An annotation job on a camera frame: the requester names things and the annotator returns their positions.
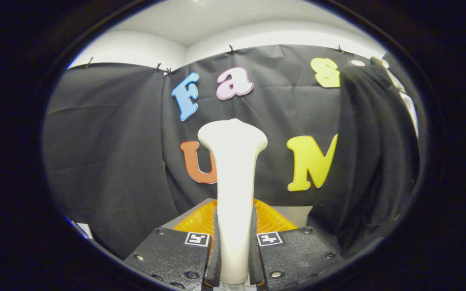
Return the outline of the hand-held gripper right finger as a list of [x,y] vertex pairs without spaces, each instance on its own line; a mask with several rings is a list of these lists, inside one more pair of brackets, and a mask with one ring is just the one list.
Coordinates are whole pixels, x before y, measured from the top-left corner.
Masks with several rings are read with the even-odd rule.
[[271,206],[254,201],[249,275],[257,290],[287,291],[322,280],[344,262],[313,227],[297,227]]

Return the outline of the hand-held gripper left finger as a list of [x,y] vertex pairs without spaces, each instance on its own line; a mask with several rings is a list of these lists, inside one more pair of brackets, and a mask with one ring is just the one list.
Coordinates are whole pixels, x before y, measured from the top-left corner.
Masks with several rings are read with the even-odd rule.
[[205,200],[172,227],[155,228],[125,259],[165,289],[211,291],[221,275],[216,201]]

